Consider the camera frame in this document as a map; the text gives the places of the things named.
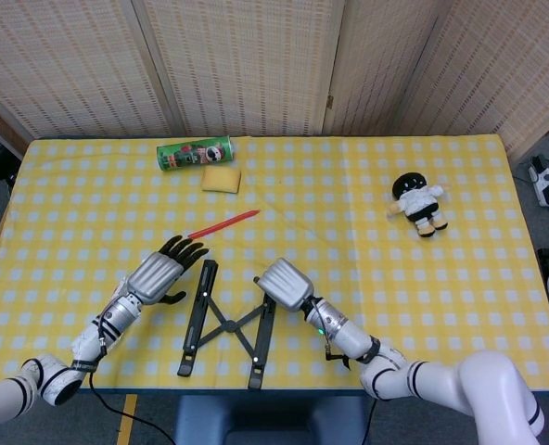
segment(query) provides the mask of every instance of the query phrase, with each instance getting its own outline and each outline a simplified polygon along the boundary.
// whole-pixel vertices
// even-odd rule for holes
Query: chip can
[[[229,136],[157,147],[157,162],[165,172],[187,165],[212,164],[233,158],[234,149]]]

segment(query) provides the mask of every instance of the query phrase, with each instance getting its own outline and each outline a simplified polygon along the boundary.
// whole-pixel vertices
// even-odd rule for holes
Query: yellow checkered tablecloth
[[[549,389],[549,307],[498,136],[234,138],[238,195],[201,192],[202,169],[161,172],[155,147],[175,139],[34,142],[0,243],[0,378],[70,343],[120,278],[176,233],[245,210],[262,212],[203,241],[219,264],[213,297],[234,320],[262,301],[252,283],[277,257],[298,265],[367,332],[412,360],[451,364],[497,349],[532,388]],[[449,184],[450,226],[422,239],[387,219],[403,172]],[[200,265],[189,294],[145,307],[96,379],[110,388],[245,388],[249,356],[234,336],[204,346],[176,375]],[[204,332],[217,325],[208,312]],[[257,323],[245,332],[253,343]],[[358,373],[324,361],[302,314],[278,308],[264,388],[358,388]]]

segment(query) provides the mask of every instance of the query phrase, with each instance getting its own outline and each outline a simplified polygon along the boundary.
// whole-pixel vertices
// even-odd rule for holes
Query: metal bracket
[[[260,389],[262,387],[264,367],[266,366],[268,349],[270,347],[271,335],[273,333],[276,303],[273,299],[264,294],[264,299],[261,306],[253,309],[240,318],[237,322],[227,320],[211,297],[212,286],[217,275],[217,269],[218,264],[213,260],[205,260],[202,265],[197,294],[194,299],[192,313],[190,314],[188,329],[185,333],[183,347],[184,354],[182,355],[180,368],[178,369],[177,374],[182,377],[190,376],[192,374],[192,369],[194,368],[194,361],[196,359],[198,349],[206,345],[209,341],[213,340],[224,331],[236,335],[237,339],[252,360],[248,389]],[[212,312],[217,317],[219,326],[210,331],[206,336],[201,337],[208,308],[211,308]],[[252,347],[244,333],[241,331],[241,328],[259,315],[260,322],[258,324],[258,333],[256,334],[255,345]]]

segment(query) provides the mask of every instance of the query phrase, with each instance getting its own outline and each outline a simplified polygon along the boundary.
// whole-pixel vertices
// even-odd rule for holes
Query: plush doll
[[[448,226],[436,199],[443,191],[441,185],[428,186],[421,173],[405,173],[392,186],[397,200],[389,206],[388,213],[395,215],[403,211],[408,221],[415,223],[419,235],[432,236],[436,230]]]

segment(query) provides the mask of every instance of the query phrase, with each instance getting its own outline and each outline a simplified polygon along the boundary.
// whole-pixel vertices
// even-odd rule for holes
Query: robotic hand
[[[387,401],[415,396],[472,415],[480,445],[538,445],[544,415],[511,360],[496,351],[476,352],[454,367],[409,362],[380,344],[324,299],[313,283],[285,259],[273,263],[256,284],[326,337],[326,359],[343,357],[361,364],[361,384],[371,397]],[[344,356],[330,354],[331,342]]]
[[[51,354],[29,359],[19,374],[0,382],[0,424],[23,413],[36,395],[51,405],[60,405],[79,389],[87,373],[141,313],[142,306],[174,304],[185,296],[166,295],[175,281],[200,257],[208,253],[201,243],[175,236],[159,251],[149,255],[130,275],[123,278],[103,311],[72,342],[73,361],[67,366]]]

